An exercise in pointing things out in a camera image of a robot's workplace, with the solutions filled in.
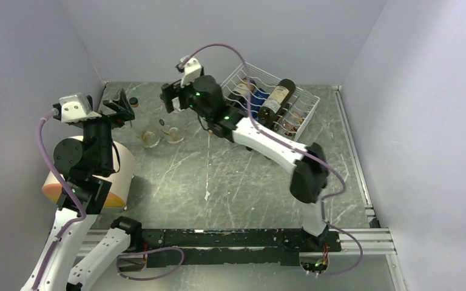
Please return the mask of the clear bottle white label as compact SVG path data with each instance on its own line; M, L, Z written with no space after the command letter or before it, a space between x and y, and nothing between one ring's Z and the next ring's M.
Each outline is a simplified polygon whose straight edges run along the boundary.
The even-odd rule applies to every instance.
M161 136L156 120L145 119L140 129L141 144L144 148L156 147L161 141Z

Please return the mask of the dark green wine bottle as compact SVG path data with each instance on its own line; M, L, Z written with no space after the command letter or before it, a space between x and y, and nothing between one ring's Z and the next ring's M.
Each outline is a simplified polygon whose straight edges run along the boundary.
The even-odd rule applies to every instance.
M258 122L269 129L281 109L289 101L296 90L296 84L290 79L282 79L269 94L258 111Z

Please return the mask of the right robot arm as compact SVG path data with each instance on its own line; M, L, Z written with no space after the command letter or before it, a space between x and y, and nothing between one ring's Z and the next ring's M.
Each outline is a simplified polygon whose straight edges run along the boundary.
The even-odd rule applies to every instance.
M199 76L188 85L180 80L164 84L160 98L167 112L174 111L176 99L182 110L191 109L202 118L215 136L249 147L289 172L289 191L302 208L303 243L311 251L325 245L328 225L320 200L329 170L320 145L292 142L263 127L250 114L228 104L220 85L210 75Z

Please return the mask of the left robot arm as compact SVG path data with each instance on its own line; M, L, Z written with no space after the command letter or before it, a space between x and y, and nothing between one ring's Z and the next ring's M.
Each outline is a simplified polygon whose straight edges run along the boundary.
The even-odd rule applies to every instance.
M109 176L122 168L112 130L135 118L123 89L103 104L112 110L111 114L95 110L89 95L65 96L37 125L38 147L61 191L53 226L24 290L89 290L110 264L145 263L150 255L166 251L165 247L150 249L141 223L121 216L82 260L76 260L112 187ZM48 155L42 130L50 119L80 127L82 139L63 139Z

